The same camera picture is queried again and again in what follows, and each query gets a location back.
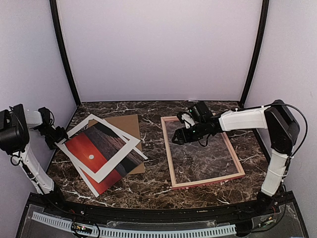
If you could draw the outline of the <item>red sunset photo print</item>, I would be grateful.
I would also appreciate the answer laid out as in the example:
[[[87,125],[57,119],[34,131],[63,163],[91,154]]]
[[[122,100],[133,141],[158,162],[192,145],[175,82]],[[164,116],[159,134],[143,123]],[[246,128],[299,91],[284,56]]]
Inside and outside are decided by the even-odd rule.
[[[95,174],[125,144],[126,142],[113,130],[99,122],[65,142],[67,150],[77,161]],[[102,174],[104,179],[100,182],[92,178],[83,168],[77,166],[77,169],[92,193],[98,197],[125,176],[144,173],[144,161],[141,152],[136,148],[132,149],[108,175]]]

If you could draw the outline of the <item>brown cardboard backing board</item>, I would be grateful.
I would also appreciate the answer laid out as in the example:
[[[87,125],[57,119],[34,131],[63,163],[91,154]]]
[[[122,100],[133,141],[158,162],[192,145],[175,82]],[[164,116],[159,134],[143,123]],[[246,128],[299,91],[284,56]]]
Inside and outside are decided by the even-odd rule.
[[[110,117],[110,118],[105,118],[104,120],[106,120],[108,123],[112,124],[113,126],[121,129],[122,131],[125,131],[126,133],[128,133],[128,134],[130,134],[138,139],[141,139],[138,115]],[[88,123],[88,127],[91,127],[96,123],[97,123],[97,121],[90,120]],[[139,149],[140,152],[142,152],[142,143],[140,142],[136,148]],[[144,172],[145,172],[145,165],[144,165],[144,163],[141,163],[139,166],[134,168],[129,173],[129,175],[142,174]]]

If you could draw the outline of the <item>white photo mat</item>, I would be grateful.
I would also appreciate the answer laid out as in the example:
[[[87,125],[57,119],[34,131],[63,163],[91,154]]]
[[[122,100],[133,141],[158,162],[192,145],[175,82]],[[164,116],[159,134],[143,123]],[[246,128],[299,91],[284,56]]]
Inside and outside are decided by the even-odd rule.
[[[122,138],[126,144],[123,146],[122,149],[117,152],[114,157],[106,163],[96,174],[91,172],[86,166],[84,166],[81,162],[77,161],[77,159],[67,150],[65,146],[65,142],[72,139],[73,137],[77,136],[82,131],[86,130],[88,128],[88,123],[90,120],[95,120],[97,123],[101,123],[107,127],[109,127],[111,130],[113,130],[114,133],[116,133],[120,138]],[[62,150],[71,160],[71,162],[77,167],[81,167],[86,171],[92,178],[94,178],[97,182],[100,182],[104,179],[104,175],[108,175],[115,167],[116,165],[132,150],[137,147],[137,145],[141,142],[140,139],[122,131],[121,129],[113,126],[112,124],[108,123],[106,120],[101,119],[93,114],[90,114],[87,118],[85,118],[82,122],[80,122],[78,125],[76,125],[74,128],[72,128],[67,133],[69,139],[63,140],[62,142],[58,143],[57,146],[60,150]],[[141,154],[144,156],[145,160],[147,159],[147,156],[141,152]]]

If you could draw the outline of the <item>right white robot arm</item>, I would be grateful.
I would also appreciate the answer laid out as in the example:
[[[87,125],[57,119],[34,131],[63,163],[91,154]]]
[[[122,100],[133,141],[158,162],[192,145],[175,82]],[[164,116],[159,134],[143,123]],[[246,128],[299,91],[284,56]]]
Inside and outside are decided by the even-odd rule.
[[[260,190],[260,194],[265,196],[253,203],[253,211],[263,215],[272,207],[269,197],[276,194],[287,176],[291,160],[302,146],[297,143],[300,125],[291,109],[301,113],[297,107],[275,100],[267,105],[236,108],[214,115],[205,102],[199,101],[189,107],[188,111],[178,113],[177,118],[185,126],[175,131],[172,143],[183,145],[199,142],[218,133],[240,129],[268,130],[271,157]]]

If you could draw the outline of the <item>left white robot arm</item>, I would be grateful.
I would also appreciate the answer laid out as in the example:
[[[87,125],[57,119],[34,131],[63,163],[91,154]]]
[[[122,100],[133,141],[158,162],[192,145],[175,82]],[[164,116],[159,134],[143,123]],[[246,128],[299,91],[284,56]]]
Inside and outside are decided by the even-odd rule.
[[[22,168],[38,194],[59,195],[60,189],[32,151],[29,130],[38,131],[51,150],[68,140],[65,128],[54,126],[54,116],[48,108],[30,111],[17,104],[0,112],[0,149],[10,156],[12,165]]]

